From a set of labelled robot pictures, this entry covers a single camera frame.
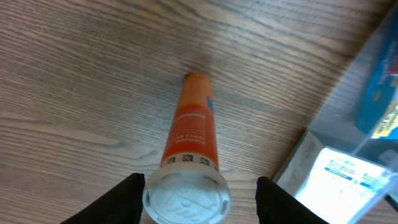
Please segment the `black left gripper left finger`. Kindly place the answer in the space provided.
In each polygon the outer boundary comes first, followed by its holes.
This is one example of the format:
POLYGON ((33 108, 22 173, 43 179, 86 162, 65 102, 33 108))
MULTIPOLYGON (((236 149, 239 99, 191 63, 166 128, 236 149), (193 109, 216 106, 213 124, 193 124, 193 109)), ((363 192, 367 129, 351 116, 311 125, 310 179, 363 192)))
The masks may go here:
POLYGON ((62 224, 139 224, 144 174, 133 173, 62 224))

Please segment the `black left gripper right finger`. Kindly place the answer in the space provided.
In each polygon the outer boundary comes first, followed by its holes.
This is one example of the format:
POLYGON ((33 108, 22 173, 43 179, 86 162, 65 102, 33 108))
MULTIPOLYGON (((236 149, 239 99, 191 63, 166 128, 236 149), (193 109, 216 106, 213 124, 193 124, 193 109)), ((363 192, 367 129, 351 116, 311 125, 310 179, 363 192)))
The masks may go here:
POLYGON ((328 224, 268 177, 259 177, 256 189, 259 224, 328 224))

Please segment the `white medicine box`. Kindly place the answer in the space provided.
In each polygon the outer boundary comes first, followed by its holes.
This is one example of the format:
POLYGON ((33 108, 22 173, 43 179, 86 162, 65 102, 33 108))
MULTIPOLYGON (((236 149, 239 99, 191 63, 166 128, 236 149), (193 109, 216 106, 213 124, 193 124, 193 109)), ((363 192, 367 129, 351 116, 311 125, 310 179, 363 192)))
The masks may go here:
POLYGON ((275 181, 324 221, 356 223, 397 182, 397 173, 308 132, 275 181))

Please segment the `orange tube white cap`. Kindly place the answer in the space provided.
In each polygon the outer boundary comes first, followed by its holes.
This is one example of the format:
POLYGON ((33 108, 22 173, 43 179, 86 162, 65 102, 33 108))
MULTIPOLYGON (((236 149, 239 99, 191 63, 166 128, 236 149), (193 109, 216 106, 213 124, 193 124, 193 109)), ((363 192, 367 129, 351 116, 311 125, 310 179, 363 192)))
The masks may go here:
POLYGON ((160 167, 146 181, 142 202, 156 223, 214 224, 231 197, 220 173, 210 78, 189 73, 171 122, 160 167))

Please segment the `clear plastic container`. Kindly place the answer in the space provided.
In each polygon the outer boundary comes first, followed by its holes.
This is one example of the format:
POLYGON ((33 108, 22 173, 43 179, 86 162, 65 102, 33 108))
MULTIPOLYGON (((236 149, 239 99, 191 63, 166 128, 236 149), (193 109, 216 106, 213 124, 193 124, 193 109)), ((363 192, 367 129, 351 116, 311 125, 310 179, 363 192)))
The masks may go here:
MULTIPOLYGON (((396 7, 388 12, 358 56, 346 69, 345 74, 298 144, 308 132, 311 132, 327 146, 389 167, 397 173, 397 139, 372 139, 370 135, 363 133, 355 126, 379 55, 384 45, 391 40, 397 41, 396 7)), ((298 144, 281 170, 292 157, 298 144)))

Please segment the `blue VapoDrops box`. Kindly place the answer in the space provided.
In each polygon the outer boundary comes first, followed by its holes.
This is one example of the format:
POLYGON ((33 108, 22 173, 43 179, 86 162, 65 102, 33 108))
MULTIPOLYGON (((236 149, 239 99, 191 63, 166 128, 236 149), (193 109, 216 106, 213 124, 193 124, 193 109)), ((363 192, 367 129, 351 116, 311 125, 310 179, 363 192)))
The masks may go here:
POLYGON ((355 126, 372 139, 397 139, 397 41, 382 48, 355 126))

